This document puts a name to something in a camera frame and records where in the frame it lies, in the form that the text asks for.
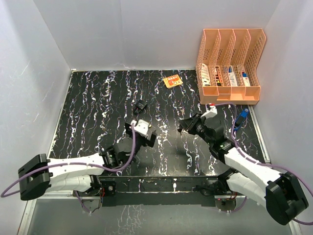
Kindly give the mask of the black padlock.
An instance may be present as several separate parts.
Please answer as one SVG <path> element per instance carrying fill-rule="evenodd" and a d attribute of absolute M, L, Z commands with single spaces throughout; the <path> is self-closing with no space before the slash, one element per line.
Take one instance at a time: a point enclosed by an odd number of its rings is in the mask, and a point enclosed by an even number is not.
<path fill-rule="evenodd" d="M 138 100 L 134 106 L 134 114 L 138 115 L 140 112 L 142 112 L 147 106 L 147 102 L 145 100 Z"/>

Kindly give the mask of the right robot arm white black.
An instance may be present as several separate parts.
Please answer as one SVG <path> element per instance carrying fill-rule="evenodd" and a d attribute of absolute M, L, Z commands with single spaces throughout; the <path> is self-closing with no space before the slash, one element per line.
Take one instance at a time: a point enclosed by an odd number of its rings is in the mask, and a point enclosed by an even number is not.
<path fill-rule="evenodd" d="M 294 174 L 261 165 L 226 137 L 219 120 L 195 114 L 180 120 L 178 131 L 201 137 L 209 145 L 211 155 L 230 167 L 229 171 L 219 175 L 221 193 L 235 191 L 245 195 L 265 207 L 281 225 L 288 224 L 308 208 L 308 200 Z"/>

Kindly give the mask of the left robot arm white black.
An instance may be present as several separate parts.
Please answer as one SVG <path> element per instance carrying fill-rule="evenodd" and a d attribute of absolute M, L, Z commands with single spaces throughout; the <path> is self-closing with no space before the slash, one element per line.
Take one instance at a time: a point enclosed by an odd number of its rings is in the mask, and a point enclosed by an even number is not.
<path fill-rule="evenodd" d="M 72 190 L 96 195 L 102 189 L 98 177 L 127 168 L 142 146 L 153 147 L 156 128 L 148 122 L 125 124 L 127 137 L 102 152 L 71 159 L 50 159 L 38 154 L 18 170 L 20 199 L 29 201 L 47 192 Z"/>

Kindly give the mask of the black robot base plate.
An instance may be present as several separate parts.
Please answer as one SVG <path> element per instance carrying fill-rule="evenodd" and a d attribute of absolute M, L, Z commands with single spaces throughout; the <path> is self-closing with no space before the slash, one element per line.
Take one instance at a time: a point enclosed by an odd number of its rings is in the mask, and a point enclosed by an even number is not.
<path fill-rule="evenodd" d="M 124 205 L 201 205 L 213 207 L 221 200 L 233 202 L 241 195 L 230 191 L 214 176 L 100 176 L 95 185 L 78 193 L 97 199 L 103 207 Z"/>

